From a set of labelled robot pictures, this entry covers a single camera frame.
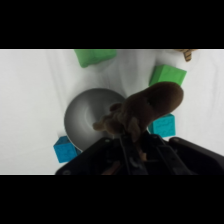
cube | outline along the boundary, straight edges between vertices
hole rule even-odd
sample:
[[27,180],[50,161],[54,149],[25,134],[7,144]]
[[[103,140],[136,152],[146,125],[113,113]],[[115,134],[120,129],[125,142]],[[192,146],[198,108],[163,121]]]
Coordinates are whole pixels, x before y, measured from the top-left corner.
[[169,65],[156,66],[149,86],[158,82],[175,82],[182,85],[187,72]]
[[77,157],[76,148],[69,141],[68,137],[61,137],[54,145],[54,150],[59,163],[67,163]]
[[151,134],[160,135],[162,138],[176,135],[175,117],[172,114],[159,118],[148,128]]
[[116,49],[75,49],[75,53],[82,68],[114,58],[117,55]]

brown plush toy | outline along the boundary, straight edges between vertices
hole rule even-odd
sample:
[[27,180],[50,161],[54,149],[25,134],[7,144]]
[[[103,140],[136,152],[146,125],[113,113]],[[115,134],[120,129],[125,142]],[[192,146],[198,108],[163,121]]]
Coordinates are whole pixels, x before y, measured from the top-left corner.
[[136,142],[154,120],[174,111],[183,96],[183,90],[176,83],[157,83],[130,96],[123,104],[112,105],[111,113],[93,124],[93,128],[112,135],[126,131]]
[[192,52],[196,51],[198,49],[174,49],[174,50],[184,53],[184,57],[185,57],[186,62],[189,62],[192,58]]

white table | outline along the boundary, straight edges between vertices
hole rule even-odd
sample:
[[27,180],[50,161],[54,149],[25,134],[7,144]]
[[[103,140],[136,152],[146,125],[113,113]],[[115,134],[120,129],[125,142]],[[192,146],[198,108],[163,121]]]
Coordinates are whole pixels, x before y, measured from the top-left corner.
[[155,65],[188,71],[185,99],[173,113],[177,136],[224,155],[224,50],[118,50],[115,59],[83,69],[73,50],[0,50],[0,174],[54,174],[53,145],[65,135],[69,102],[90,88],[125,97],[147,88]]

metal bowl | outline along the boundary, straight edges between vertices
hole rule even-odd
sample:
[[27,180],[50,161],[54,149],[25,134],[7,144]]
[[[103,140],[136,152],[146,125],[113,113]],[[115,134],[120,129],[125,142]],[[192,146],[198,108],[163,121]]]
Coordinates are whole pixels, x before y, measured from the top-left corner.
[[97,132],[92,125],[106,114],[114,103],[125,98],[108,89],[91,89],[77,96],[65,113],[65,130],[74,146],[85,151],[103,137],[112,137],[106,132]]

green block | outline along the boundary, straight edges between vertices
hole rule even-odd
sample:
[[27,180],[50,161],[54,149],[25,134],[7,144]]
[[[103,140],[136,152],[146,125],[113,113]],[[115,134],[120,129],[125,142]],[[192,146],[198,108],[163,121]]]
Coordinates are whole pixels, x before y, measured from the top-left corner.
[[75,53],[82,68],[114,58],[117,55],[116,49],[75,49]]
[[160,65],[155,68],[149,86],[158,82],[175,82],[181,86],[186,74],[186,71],[179,68],[169,65]]

